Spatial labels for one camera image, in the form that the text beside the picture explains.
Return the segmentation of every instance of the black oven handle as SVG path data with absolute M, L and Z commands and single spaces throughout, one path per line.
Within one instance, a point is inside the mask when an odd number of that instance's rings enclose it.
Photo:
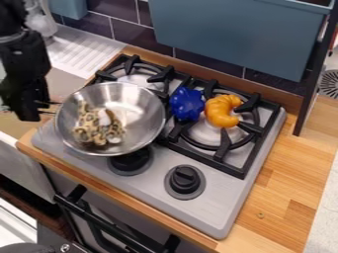
M 105 248 L 112 246 L 111 243 L 107 243 L 107 239 L 103 237 L 102 233 L 95 233 L 98 230 L 102 230 L 111 236 L 118 239 L 121 243 L 125 244 L 129 249 L 134 250 L 136 252 L 140 253 L 165 253 L 165 252 L 175 252 L 176 248 L 178 247 L 180 243 L 180 239 L 176 236 L 170 236 L 169 240 L 170 243 L 167 243 L 161 247 L 155 247 L 154 245 L 148 245 L 149 243 L 141 242 L 136 237 L 128 234 L 127 232 L 119 229 L 116 225 L 111 224 L 107 222 L 106 220 L 102 219 L 101 217 L 95 215 L 90 211 L 88 208 L 89 206 L 86 205 L 86 202 L 82 201 L 82 196 L 87 192 L 87 189 L 82 186 L 78 185 L 70 194 L 68 197 L 64 197 L 61 194 L 56 194 L 54 196 L 54 200 L 56 203 L 58 203 L 60 206 L 62 206 L 64 209 L 71 211 L 72 213 L 82 217 L 84 220 L 90 224 L 90 228 L 92 231 L 94 231 L 94 236 L 99 238 L 99 243 L 104 245 Z

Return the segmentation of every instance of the blue cabinet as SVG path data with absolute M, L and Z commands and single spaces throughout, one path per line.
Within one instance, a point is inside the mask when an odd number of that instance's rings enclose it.
M 299 81 L 332 9 L 295 0 L 149 0 L 157 40 Z
M 49 0 L 49 8 L 52 13 L 80 20 L 87 14 L 86 0 Z

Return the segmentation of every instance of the toy croissant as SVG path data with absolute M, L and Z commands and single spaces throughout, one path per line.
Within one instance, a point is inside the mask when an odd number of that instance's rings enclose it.
M 237 116 L 232 116 L 233 108 L 242 104 L 235 95 L 221 95 L 207 100 L 205 114 L 208 121 L 216 127 L 235 127 L 239 123 Z

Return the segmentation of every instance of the blue toy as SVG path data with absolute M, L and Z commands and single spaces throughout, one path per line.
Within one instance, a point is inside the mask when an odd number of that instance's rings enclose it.
M 169 101 L 173 115 L 179 121 L 197 121 L 205 109 L 202 92 L 180 87 Z

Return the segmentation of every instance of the stovetop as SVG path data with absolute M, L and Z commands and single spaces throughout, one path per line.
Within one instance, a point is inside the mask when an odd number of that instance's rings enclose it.
M 285 121 L 285 110 L 259 94 L 240 92 L 216 80 L 194 78 L 172 66 L 142 61 L 137 55 L 122 54 L 105 71 L 98 71 L 90 84 L 105 81 L 125 81 L 151 89 L 166 108 L 167 124 L 148 147 L 150 158 L 144 166 L 131 173 L 122 172 L 110 158 L 80 154 L 62 143 L 52 122 L 39 129 L 33 145 L 211 237 L 224 238 Z M 204 113 L 196 123 L 175 120 L 168 101 L 181 86 L 202 90 L 205 100 L 217 94 L 236 94 L 243 102 L 234 110 L 240 124 L 219 129 L 209 125 Z M 176 168 L 180 172 L 175 178 L 171 173 Z M 187 168 L 194 168 L 195 174 Z M 194 193 L 177 195 L 171 178 L 183 185 L 199 178 L 200 187 Z
M 220 85 L 216 80 L 193 78 L 175 71 L 173 66 L 142 61 L 138 55 L 120 55 L 105 70 L 98 71 L 90 85 L 109 81 L 137 84 L 162 100 L 167 109 L 167 125 L 157 138 L 158 143 L 240 179 L 248 173 L 280 111 L 278 104 L 262 99 L 258 93 L 248 94 Z M 236 108 L 235 113 L 240 115 L 240 124 L 228 130 L 212 127 L 204 113 L 197 123 L 176 121 L 168 101 L 178 87 L 203 91 L 205 101 L 219 94 L 239 96 L 243 105 Z M 236 154 L 240 157 L 233 162 Z

